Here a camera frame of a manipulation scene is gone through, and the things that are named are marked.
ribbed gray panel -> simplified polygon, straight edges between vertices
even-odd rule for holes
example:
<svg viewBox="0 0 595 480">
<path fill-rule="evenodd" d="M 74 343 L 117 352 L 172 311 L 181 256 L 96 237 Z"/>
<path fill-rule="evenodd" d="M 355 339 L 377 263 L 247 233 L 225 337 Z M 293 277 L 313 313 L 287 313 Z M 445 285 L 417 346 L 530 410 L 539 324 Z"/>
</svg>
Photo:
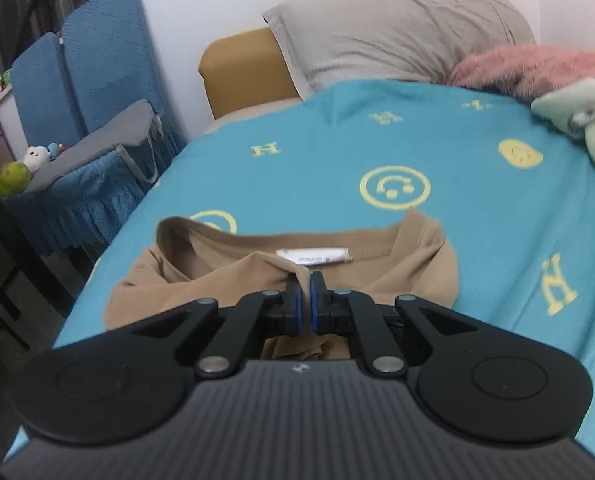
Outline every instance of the ribbed gray panel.
<svg viewBox="0 0 595 480">
<path fill-rule="evenodd" d="M 10 480 L 595 480 L 570 440 L 487 448 L 430 422 L 408 389 L 353 361 L 249 362 L 205 381 L 172 421 L 132 442 L 77 449 L 33 440 Z"/>
</svg>

bed headboard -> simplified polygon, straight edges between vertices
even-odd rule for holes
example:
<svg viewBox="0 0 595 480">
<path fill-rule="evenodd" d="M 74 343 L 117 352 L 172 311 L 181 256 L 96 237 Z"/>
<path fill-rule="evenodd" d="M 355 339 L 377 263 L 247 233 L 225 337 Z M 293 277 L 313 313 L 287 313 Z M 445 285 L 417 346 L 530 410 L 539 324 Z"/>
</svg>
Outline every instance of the bed headboard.
<svg viewBox="0 0 595 480">
<path fill-rule="evenodd" d="M 270 28 L 211 43 L 199 62 L 215 119 L 271 101 L 299 97 Z"/>
</svg>

yellow-green plush ball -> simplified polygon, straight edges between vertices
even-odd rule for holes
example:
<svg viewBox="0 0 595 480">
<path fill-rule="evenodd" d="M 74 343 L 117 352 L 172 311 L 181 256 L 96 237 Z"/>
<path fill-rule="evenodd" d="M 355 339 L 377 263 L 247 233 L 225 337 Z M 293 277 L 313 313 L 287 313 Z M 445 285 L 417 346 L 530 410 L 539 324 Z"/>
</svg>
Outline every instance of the yellow-green plush ball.
<svg viewBox="0 0 595 480">
<path fill-rule="evenodd" d="M 0 170 L 0 196 L 21 193 L 30 182 L 30 171 L 23 162 L 9 162 Z"/>
</svg>

chair backrest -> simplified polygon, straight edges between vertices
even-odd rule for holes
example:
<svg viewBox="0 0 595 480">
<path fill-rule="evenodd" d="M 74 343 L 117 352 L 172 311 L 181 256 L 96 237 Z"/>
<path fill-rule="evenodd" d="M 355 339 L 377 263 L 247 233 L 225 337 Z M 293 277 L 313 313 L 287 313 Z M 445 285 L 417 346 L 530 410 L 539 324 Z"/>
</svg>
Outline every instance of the chair backrest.
<svg viewBox="0 0 595 480">
<path fill-rule="evenodd" d="M 55 34 L 45 34 L 18 57 L 10 79 L 30 146 L 74 146 L 88 134 Z"/>
<path fill-rule="evenodd" d="M 91 0 L 62 28 L 64 52 L 90 132 L 139 99 L 164 105 L 141 0 Z"/>
</svg>

brown shirt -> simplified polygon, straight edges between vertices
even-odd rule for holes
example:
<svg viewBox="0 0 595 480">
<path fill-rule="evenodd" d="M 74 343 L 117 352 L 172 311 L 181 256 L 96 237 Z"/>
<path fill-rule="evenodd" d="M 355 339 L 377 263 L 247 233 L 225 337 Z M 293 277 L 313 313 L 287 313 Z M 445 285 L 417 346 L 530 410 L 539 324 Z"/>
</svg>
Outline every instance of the brown shirt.
<svg viewBox="0 0 595 480">
<path fill-rule="evenodd" d="M 348 248 L 351 261 L 303 267 L 278 256 L 278 249 Z M 116 286 L 104 313 L 109 329 L 210 297 L 222 306 L 245 294 L 286 288 L 297 275 L 309 309 L 309 275 L 321 270 L 329 289 L 351 288 L 392 304 L 411 293 L 446 307 L 457 296 L 457 258 L 434 219 L 410 210 L 384 229 L 321 234 L 238 236 L 180 217 L 164 219 L 156 242 Z M 303 319 L 310 319 L 306 312 Z M 267 342 L 268 356 L 347 358 L 343 338 L 318 336 L 305 327 L 297 337 Z"/>
</svg>

